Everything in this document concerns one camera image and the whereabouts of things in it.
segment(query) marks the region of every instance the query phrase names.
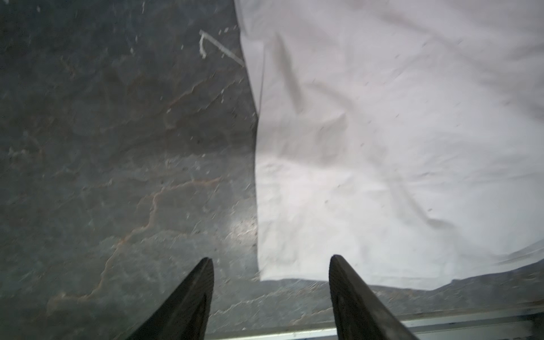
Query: white cloth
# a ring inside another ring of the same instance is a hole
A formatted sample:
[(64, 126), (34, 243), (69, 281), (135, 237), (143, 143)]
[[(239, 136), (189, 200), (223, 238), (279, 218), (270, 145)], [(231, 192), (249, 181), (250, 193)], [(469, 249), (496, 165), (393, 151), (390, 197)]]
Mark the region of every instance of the white cloth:
[(434, 289), (544, 257), (544, 2), (237, 0), (262, 280)]

